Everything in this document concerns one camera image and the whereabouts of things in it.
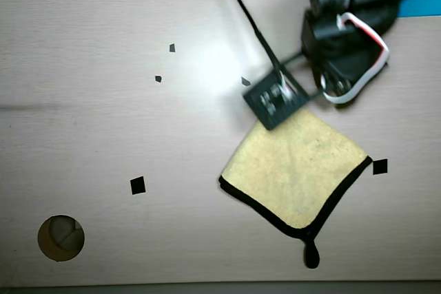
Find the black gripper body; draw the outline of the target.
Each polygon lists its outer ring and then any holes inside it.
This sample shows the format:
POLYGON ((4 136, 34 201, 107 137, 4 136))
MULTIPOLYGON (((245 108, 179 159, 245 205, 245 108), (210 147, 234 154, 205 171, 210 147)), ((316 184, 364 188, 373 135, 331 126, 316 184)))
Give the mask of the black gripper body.
POLYGON ((394 24, 398 0, 370 3, 353 11, 331 1, 310 0, 302 25, 302 51, 326 97, 356 97, 390 57, 382 35, 394 24))

